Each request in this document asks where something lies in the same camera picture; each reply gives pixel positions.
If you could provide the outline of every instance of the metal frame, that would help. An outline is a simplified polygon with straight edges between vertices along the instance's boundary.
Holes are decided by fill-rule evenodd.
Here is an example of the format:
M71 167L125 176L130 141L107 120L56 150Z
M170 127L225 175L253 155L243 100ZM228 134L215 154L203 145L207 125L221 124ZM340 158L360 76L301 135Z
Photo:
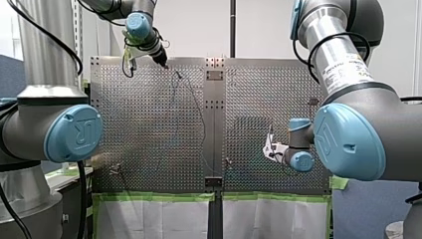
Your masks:
M84 47L83 47L83 17L82 7L77 0L72 1L72 11L74 16L74 30L75 30L75 49L80 59L84 58ZM84 73L76 78L77 86L82 89L84 85Z

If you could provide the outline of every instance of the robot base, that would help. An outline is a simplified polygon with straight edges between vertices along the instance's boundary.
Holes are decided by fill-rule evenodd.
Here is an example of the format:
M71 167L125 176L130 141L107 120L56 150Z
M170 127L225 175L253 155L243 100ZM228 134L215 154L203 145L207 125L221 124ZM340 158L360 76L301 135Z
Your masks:
M62 237L62 194L54 193L45 204L19 213L33 239L60 239ZM0 220L1 238L25 239L19 226L11 218Z

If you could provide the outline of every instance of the pegboard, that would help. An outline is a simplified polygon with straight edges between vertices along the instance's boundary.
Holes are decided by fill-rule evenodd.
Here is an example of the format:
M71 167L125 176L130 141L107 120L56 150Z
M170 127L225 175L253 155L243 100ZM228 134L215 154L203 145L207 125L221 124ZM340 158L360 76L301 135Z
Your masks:
M121 58L92 58L92 105L105 126L94 190L202 192L205 60L137 64L127 78Z
M289 120L315 117L322 93L307 68L290 60L228 59L226 79L225 190L329 194L329 174L314 148L316 166L309 173L263 156L270 124L274 141L288 144Z
M127 78L121 58L93 58L92 105L105 121L94 190L203 192L211 166L226 191L329 194L318 159L313 172L296 174L262 153L270 124L275 140L287 143L289 119L314 117L318 106L309 102L321 93L307 69L236 59L213 69L209 61L172 59L164 70L142 58Z

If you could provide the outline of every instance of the wire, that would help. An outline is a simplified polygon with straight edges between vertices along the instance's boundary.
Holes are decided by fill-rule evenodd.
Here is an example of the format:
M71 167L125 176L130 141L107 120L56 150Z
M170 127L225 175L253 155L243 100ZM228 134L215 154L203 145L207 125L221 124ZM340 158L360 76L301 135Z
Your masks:
M305 64L305 65L307 65L308 64L308 62L306 61L306 60L304 60L300 55L299 55L299 52L298 52L298 47L297 47L297 45L296 45L296 42L297 42L298 40L294 40L293 41L293 51L294 51L294 53L295 53L295 55L296 55L296 57L298 58L298 60L300 61L300 62L302 62L303 64Z
M337 34L333 34L330 36L327 36L325 38L323 38L322 40L320 40L318 43L316 43L316 45L313 47L313 49L311 50L310 56L308 58L308 70L310 71L311 77L313 77L313 79L319 84L319 80L317 79L317 76L314 74L313 71L313 65L312 65L312 60L314 57L314 54L316 53L316 51L319 49L320 46L322 46L322 44L338 38L340 36L353 36L358 38L359 40L361 40L364 44L365 44L365 48L366 48L366 55L365 58L363 59L364 62L366 62L369 59L370 56L370 45L369 42L366 40L366 38L364 38L362 35L357 34L357 33L352 33L352 32L342 32L342 33L337 33Z
M4 193L3 187L0 184L0 197L3 201L4 206L6 207L9 214L12 216L12 218L15 220L16 224L18 224L19 228L22 230L22 232L25 235L26 239L32 239L31 232L29 231L28 227L25 225L25 223L21 220L21 218L16 214L16 212L13 210L12 206L10 206L9 201L7 200L6 194Z
M6 108L5 105L2 106L1 111L6 111L6 112L0 115L0 120L2 120L5 116L7 116L8 114L10 114L11 112L15 111L18 108L18 105L16 104L16 102L14 102L13 105L7 105L7 106L8 108ZM6 197L6 193L4 192L4 189L1 183L0 183L0 198L4 206L6 207L7 211L9 212L9 214L12 216L16 224L18 224L19 228L25 235L25 238L32 239L31 232L29 231L28 227L25 225L25 223L21 220L19 215L13 210L12 206L10 205L9 200Z
M8 110L11 107L13 107L14 105L16 105L16 101L4 103L4 104L0 105L0 112Z
M422 102L422 97L405 97L400 98L402 102Z
M105 17L105 14L110 14L110 13L113 13L113 12L115 12L115 11L119 11L120 15L121 15L122 17L124 17L124 16L123 16L123 14L122 14L122 12L121 12L121 0L118 0L118 3L117 3L117 8L116 8L116 9L114 9L114 1L112 1L112 2L111 2L111 6L110 6L107 10L105 10L105 11L97 11L97 10L95 10L95 9L91 9L91 8L89 8L87 5L83 4L81 0L78 0L78 3L79 3L79 4L83 7L83 8L85 8L87 11L89 11L89 12L92 12L92 13L95 13L95 14L99 15L101 18L105 19L106 21L110 22L110 23L111 23L111 24L113 24L113 25L116 25L116 26L119 26L119 27L124 27L124 26L125 26L124 24L119 24L119 23L114 22L113 20L111 20L111 19L109 19L109 18Z
M78 171L81 182L81 216L77 238L83 239L85 233L85 223L87 221L87 177L85 175L85 166L83 161L78 162Z
M182 78L182 76L180 75L180 73L179 73L178 71L176 71L176 74L177 74L177 76L178 76L179 78ZM201 116L201 121L202 121L202 126L203 126L203 137L202 137L202 140L201 140L201 148L204 148L205 139L206 139L206 137L207 137L207 130L206 130L206 124L205 124L204 116L203 116L203 114L202 114L202 110L201 110L201 108L199 107L198 99L197 99L197 98L196 98L196 96L195 96L195 91L193 90L192 83L190 82L190 78L187 78L187 82L188 82L189 92L192 94L193 100L194 100L195 105L196 105L196 109L198 110L199 115ZM205 166L206 166L206 167L207 167L210 171L212 171L213 173L215 173L215 174L217 174L217 175L220 175L220 176L221 176L221 173L219 173L219 172L215 171L215 170L214 170L213 168L211 168L211 166L208 164L207 160L206 160L206 159L205 159L205 157L204 157L204 151L203 151L202 149L201 149L201 160L202 160L202 162L203 162L203 165L205 164Z
M65 50L74 59L74 61L79 66L78 76L83 72L84 65L83 65L81 59L78 57L78 55L74 52L74 50L72 50L70 47L68 47L64 42L62 42L62 40L60 40L59 38L57 38L55 35L53 35L49 31L47 31L43 27L41 27L34 20L32 20L31 19L32 17L28 16L26 13L24 13L23 11L21 11L15 5L15 3L12 2L12 0L7 0L7 2L9 3L10 7L12 7L12 9L15 10L15 12L17 14L19 14L23 19L25 19L26 21L28 21L29 23L31 23L34 27L36 27L42 33L44 33L45 35L47 35L50 39L52 39L57 45L59 45L63 50Z
M126 60L125 60L125 56L123 55L122 57L121 57L121 70L123 71L123 74L127 77L127 78L133 78L133 68L129 68L129 70L130 70L130 75L126 72L126 70L125 70L125 68L126 68L126 65L125 65L125 62L126 62Z

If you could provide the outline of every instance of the metal post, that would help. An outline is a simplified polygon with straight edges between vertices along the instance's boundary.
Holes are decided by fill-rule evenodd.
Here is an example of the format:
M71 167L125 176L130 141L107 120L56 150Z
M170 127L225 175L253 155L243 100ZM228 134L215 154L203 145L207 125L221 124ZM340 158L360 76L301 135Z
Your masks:
M230 1L230 58L236 58L236 0Z

